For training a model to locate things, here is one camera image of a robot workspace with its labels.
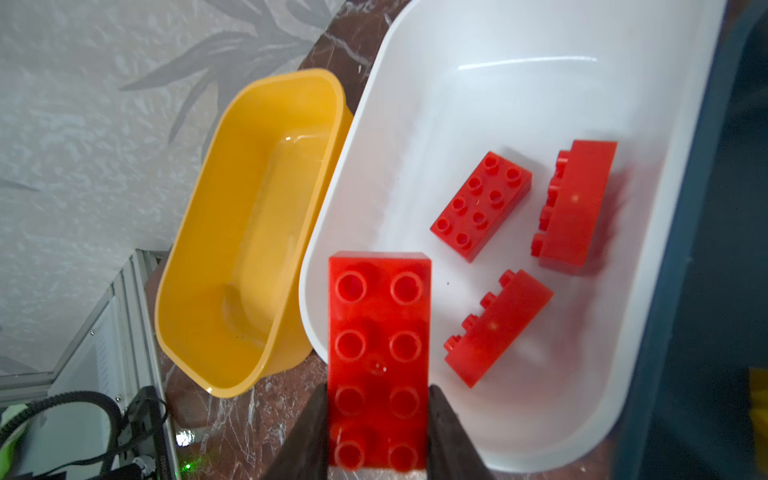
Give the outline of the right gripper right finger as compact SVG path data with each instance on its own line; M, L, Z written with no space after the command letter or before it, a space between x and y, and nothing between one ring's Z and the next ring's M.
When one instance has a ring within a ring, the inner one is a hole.
M428 390L427 478L494 479L437 385Z

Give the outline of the small yellow lego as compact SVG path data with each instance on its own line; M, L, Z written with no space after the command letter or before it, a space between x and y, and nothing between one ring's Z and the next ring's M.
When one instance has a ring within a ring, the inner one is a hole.
M749 369L750 419L758 470L767 474L767 370Z

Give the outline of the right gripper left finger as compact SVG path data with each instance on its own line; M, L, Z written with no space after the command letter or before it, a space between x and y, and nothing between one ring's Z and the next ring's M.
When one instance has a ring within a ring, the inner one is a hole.
M319 384L262 479L328 478L329 407L326 383Z

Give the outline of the red lego brick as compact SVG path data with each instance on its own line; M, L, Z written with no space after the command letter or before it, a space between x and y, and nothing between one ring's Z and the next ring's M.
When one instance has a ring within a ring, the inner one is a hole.
M541 266L578 271L587 263L617 147L615 141L575 140L558 152L531 243Z
M432 262L338 252L328 263L332 465L409 472L427 449Z
M462 184L430 231L472 262L532 187L533 174L488 152Z
M445 362L468 388L485 376L502 354L554 297L554 292L523 270L505 271L501 291L480 301L483 312L462 322L464 333L444 343Z

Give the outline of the yellow plastic bin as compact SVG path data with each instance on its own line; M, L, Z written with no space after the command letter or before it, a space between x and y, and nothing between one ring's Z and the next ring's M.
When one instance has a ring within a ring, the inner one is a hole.
M311 352L301 264L353 116L310 69L256 81L222 114L155 304L164 353L219 398Z

